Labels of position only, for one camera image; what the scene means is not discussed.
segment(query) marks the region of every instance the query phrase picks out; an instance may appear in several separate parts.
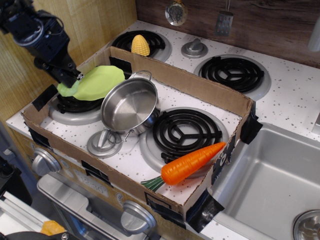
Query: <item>pot handle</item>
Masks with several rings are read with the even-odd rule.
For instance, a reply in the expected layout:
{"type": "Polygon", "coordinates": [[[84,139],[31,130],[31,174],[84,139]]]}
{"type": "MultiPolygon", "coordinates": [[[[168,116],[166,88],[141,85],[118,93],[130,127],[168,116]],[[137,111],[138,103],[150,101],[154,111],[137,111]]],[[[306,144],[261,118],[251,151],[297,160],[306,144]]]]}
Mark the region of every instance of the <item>pot handle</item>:
{"type": "Polygon", "coordinates": [[[110,136],[110,131],[111,131],[111,130],[109,130],[109,132],[108,132],[107,139],[108,139],[108,142],[111,143],[111,144],[122,144],[122,143],[128,138],[129,134],[130,134],[131,132],[134,132],[134,130],[130,129],[129,132],[126,134],[125,138],[124,138],[122,141],[111,141],[110,138],[109,138],[109,136],[110,136]]]}
{"type": "Polygon", "coordinates": [[[149,73],[149,74],[150,74],[149,81],[151,81],[151,72],[149,72],[148,70],[136,71],[136,72],[130,77],[130,79],[131,79],[131,78],[134,78],[137,73],[141,73],[141,72],[149,73]]]}

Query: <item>metal pot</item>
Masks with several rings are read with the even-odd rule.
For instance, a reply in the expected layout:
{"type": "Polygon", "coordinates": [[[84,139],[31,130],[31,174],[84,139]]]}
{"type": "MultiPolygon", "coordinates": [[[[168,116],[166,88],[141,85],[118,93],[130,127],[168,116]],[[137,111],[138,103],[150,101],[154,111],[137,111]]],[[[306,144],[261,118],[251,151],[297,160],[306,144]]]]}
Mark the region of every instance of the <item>metal pot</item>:
{"type": "Polygon", "coordinates": [[[151,72],[138,71],[118,85],[105,96],[101,105],[101,120],[111,131],[126,135],[140,135],[152,127],[160,114],[158,92],[151,82],[151,72]],[[134,77],[136,73],[147,72],[149,79],[134,77]]]}

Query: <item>oven handle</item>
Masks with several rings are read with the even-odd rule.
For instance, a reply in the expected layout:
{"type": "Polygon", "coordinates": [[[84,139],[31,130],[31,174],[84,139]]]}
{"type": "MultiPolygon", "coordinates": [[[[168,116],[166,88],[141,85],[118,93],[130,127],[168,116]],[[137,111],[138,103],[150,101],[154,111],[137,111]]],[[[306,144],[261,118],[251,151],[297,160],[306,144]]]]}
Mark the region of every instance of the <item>oven handle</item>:
{"type": "Polygon", "coordinates": [[[92,229],[112,240],[148,240],[145,233],[124,235],[91,212],[87,211],[89,200],[79,192],[50,175],[43,176],[37,183],[38,190],[48,199],[66,210],[92,229]]]}

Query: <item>cardboard box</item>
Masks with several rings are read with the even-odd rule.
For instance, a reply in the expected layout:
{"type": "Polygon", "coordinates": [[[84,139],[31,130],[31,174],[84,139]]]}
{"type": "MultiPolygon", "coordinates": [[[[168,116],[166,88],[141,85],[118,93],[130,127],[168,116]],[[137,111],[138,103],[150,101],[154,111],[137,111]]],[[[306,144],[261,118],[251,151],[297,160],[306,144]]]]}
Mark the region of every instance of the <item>cardboard box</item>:
{"type": "MultiPolygon", "coordinates": [[[[225,162],[226,155],[230,157],[235,143],[240,138],[243,125],[251,115],[254,107],[253,100],[219,83],[198,77],[185,70],[173,67],[158,60],[133,54],[115,47],[101,49],[87,61],[82,63],[78,69],[86,74],[96,66],[110,65],[110,57],[129,62],[131,64],[132,72],[148,70],[155,79],[163,84],[242,117],[236,130],[229,139],[227,146],[223,150],[223,153],[220,155],[222,160],[219,160],[219,163],[225,162]]],[[[40,124],[48,117],[48,114],[48,104],[45,104],[39,111],[31,104],[22,113],[27,126],[37,134],[45,137],[51,148],[57,149],[78,161],[85,161],[87,164],[107,175],[111,185],[116,186],[147,205],[150,205],[151,202],[153,202],[156,203],[157,206],[162,206],[172,213],[177,213],[182,216],[184,221],[187,220],[188,210],[191,207],[195,207],[195,203],[199,200],[199,197],[212,185],[214,181],[213,176],[218,174],[217,172],[214,173],[218,164],[216,166],[213,164],[203,178],[201,184],[189,196],[187,201],[184,204],[178,204],[171,199],[145,188],[139,182],[131,180],[126,175],[105,164],[103,161],[92,156],[83,149],[74,146],[61,137],[42,128],[40,124]]]]}

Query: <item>black tape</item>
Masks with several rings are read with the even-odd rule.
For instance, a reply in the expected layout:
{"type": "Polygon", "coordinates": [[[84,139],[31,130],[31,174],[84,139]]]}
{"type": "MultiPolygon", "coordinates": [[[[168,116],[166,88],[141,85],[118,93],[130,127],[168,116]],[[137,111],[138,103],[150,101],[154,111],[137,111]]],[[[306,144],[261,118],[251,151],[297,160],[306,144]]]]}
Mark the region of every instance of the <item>black tape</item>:
{"type": "Polygon", "coordinates": [[[132,75],[130,62],[112,56],[110,56],[109,59],[111,65],[116,66],[123,71],[125,79],[128,79],[132,75]]]}
{"type": "Polygon", "coordinates": [[[250,114],[243,124],[240,133],[240,139],[245,144],[250,144],[253,139],[257,136],[258,132],[262,128],[262,124],[257,121],[258,117],[256,116],[256,103],[252,105],[250,114]]]}
{"type": "Polygon", "coordinates": [[[180,213],[177,213],[171,209],[171,206],[166,204],[160,199],[150,196],[145,192],[146,203],[152,208],[153,211],[160,214],[165,220],[168,220],[179,227],[186,229],[184,218],[180,213]]]}
{"type": "Polygon", "coordinates": [[[186,229],[186,225],[183,219],[183,216],[165,206],[155,203],[154,201],[150,200],[149,204],[153,211],[160,214],[165,220],[168,220],[179,227],[186,229]]]}
{"type": "Polygon", "coordinates": [[[81,164],[82,164],[82,167],[84,167],[85,173],[87,176],[98,178],[113,188],[113,186],[111,185],[111,182],[109,181],[108,175],[104,174],[102,171],[91,166],[90,164],[88,164],[83,160],[81,160],[81,164]]]}
{"type": "Polygon", "coordinates": [[[54,97],[58,92],[57,88],[52,84],[43,93],[41,93],[33,102],[35,109],[39,112],[50,99],[54,97]]]}
{"type": "Polygon", "coordinates": [[[29,128],[29,132],[31,134],[31,137],[32,137],[33,141],[36,144],[38,144],[38,145],[40,145],[42,147],[45,147],[45,148],[49,149],[51,152],[53,152],[53,149],[50,146],[48,138],[46,138],[46,137],[42,136],[41,134],[37,133],[32,128],[30,128],[30,127],[28,127],[28,128],[29,128]]]}
{"type": "Polygon", "coordinates": [[[218,159],[213,165],[213,173],[211,176],[211,184],[213,185],[221,173],[226,162],[231,162],[231,154],[236,145],[236,135],[233,135],[223,152],[219,155],[218,159]]]}
{"type": "Polygon", "coordinates": [[[186,221],[200,233],[215,215],[225,208],[205,190],[196,203],[187,211],[186,221]]]}

